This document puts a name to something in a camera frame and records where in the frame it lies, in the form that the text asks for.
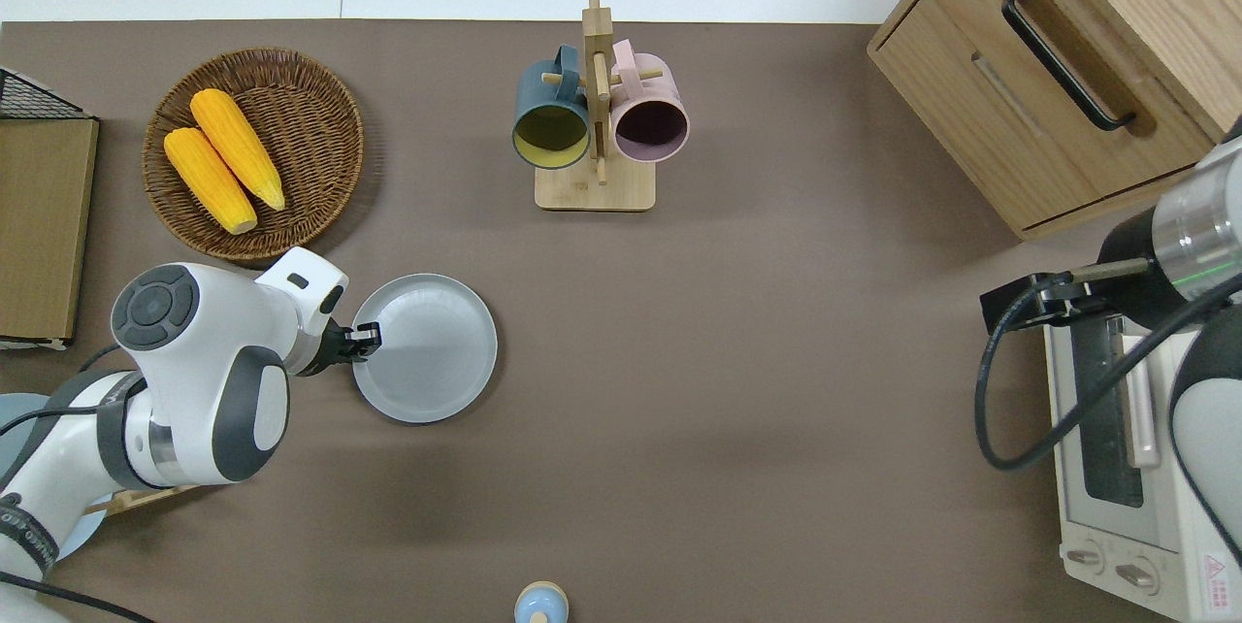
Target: pink mug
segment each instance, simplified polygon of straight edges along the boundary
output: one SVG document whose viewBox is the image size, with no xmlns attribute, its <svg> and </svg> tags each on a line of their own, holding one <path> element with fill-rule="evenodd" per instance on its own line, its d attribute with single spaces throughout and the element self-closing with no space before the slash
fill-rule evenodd
<svg viewBox="0 0 1242 623">
<path fill-rule="evenodd" d="M 686 145 L 689 120 L 668 65 L 651 53 L 635 53 L 628 38 L 614 43 L 612 52 L 617 58 L 612 74 L 621 77 L 621 83 L 612 87 L 609 110 L 612 145 L 638 163 L 673 158 Z M 660 69 L 662 74 L 640 78 L 647 69 Z"/>
</svg>

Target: warning label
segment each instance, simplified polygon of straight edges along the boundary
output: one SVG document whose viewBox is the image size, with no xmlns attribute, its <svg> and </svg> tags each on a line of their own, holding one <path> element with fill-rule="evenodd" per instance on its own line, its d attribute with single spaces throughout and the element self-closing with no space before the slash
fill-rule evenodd
<svg viewBox="0 0 1242 623">
<path fill-rule="evenodd" d="M 1207 611 L 1212 613 L 1231 613 L 1233 611 L 1230 597 L 1230 576 L 1225 571 L 1222 556 L 1203 555 L 1203 585 Z"/>
</svg>

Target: oven knob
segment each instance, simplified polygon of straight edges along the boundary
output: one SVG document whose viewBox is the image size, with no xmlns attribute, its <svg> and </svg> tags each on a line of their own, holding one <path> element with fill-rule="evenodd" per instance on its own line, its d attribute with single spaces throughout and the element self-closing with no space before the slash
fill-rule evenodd
<svg viewBox="0 0 1242 623">
<path fill-rule="evenodd" d="M 1134 585 L 1134 588 L 1148 596 L 1154 596 L 1160 591 L 1160 577 L 1156 576 L 1156 568 L 1145 557 L 1135 558 L 1130 565 L 1118 565 L 1115 571 L 1118 577 L 1126 580 Z"/>
<path fill-rule="evenodd" d="M 1104 572 L 1104 554 L 1095 541 L 1087 540 L 1078 547 L 1061 544 L 1061 557 L 1069 562 L 1077 562 L 1095 575 Z"/>
</svg>

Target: mug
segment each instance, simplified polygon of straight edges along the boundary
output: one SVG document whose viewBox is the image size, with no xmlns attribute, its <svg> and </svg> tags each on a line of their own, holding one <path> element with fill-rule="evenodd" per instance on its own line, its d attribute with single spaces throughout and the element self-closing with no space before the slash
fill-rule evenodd
<svg viewBox="0 0 1242 623">
<path fill-rule="evenodd" d="M 560 83 L 544 82 L 544 72 L 560 74 Z M 527 67 L 518 81 L 518 110 L 513 149 L 540 169 L 570 166 L 590 145 L 586 92 L 579 87 L 578 48 L 563 45 L 555 60 Z"/>
<path fill-rule="evenodd" d="M 616 66 L 612 74 L 621 83 L 612 87 L 612 145 L 638 163 L 661 163 L 686 145 L 689 120 L 668 63 L 647 52 L 635 53 L 630 40 L 612 45 Z M 660 69 L 660 78 L 643 79 L 638 73 Z"/>
</svg>

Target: metal cylinder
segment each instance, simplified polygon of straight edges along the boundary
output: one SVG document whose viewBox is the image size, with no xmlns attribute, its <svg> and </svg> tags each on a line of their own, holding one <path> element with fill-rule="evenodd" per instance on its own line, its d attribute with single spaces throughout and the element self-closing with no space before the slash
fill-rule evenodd
<svg viewBox="0 0 1242 623">
<path fill-rule="evenodd" d="M 1151 222 L 1155 256 L 1186 300 L 1242 274 L 1240 154 L 1242 149 L 1200 164 L 1156 204 Z"/>
</svg>

